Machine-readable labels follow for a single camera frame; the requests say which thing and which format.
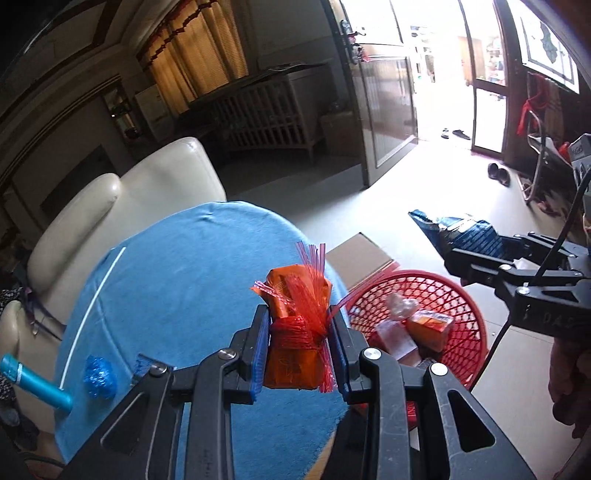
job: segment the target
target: red cloth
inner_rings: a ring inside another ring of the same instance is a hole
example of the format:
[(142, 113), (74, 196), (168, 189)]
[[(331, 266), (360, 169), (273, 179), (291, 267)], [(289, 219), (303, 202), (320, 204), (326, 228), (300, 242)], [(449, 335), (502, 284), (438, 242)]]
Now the red cloth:
[(570, 142), (564, 142), (562, 146), (558, 149), (558, 153), (560, 156), (565, 159), (567, 162), (570, 162), (570, 154), (569, 154), (569, 146)]
[(517, 135), (524, 137), (527, 135), (527, 112), (532, 110), (537, 115), (541, 115), (548, 105), (548, 83), (546, 77), (539, 73), (533, 74), (536, 79), (537, 92), (532, 98), (528, 98), (521, 108), (521, 120), (517, 127)]

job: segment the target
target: door handle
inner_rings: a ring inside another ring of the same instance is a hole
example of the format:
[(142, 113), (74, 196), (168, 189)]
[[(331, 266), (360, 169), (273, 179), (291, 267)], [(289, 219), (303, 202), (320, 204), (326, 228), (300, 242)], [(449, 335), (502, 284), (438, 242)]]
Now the door handle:
[(355, 34), (357, 34), (357, 32), (353, 32), (351, 25), (346, 20), (340, 21), (340, 32), (343, 37), (343, 42), (345, 43), (345, 49), (347, 50), (349, 61), (353, 65), (357, 65), (359, 63), (359, 52), (356, 51), (359, 44), (355, 41)]

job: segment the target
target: blue plastic bag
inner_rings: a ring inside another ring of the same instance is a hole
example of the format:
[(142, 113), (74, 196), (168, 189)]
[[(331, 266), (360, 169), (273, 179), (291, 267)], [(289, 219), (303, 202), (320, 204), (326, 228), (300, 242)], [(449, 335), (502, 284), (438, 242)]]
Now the blue plastic bag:
[(488, 255), (489, 257), (513, 260), (515, 252), (505, 245), (494, 227), (485, 220), (471, 216), (438, 217), (430, 219), (425, 212), (414, 210), (408, 213), (443, 257), (453, 248)]
[(84, 371), (86, 391), (94, 398), (114, 398), (117, 393), (117, 379), (111, 363), (101, 356), (89, 355)]

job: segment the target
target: blue plastic bottle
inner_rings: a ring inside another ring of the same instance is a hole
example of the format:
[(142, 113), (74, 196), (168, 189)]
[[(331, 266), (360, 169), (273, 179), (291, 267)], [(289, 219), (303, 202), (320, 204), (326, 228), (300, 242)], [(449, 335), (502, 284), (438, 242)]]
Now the blue plastic bottle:
[(40, 400), (68, 413), (72, 410), (72, 396), (51, 382), (29, 370), (7, 353), (0, 362), (0, 371), (15, 385), (35, 395)]

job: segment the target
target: doorway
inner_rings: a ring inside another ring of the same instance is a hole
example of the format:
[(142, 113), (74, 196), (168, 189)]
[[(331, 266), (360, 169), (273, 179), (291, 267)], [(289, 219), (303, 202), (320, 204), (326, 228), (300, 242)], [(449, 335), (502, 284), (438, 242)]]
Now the doorway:
[(492, 0), (418, 0), (407, 16), (419, 138), (500, 155), (505, 62)]

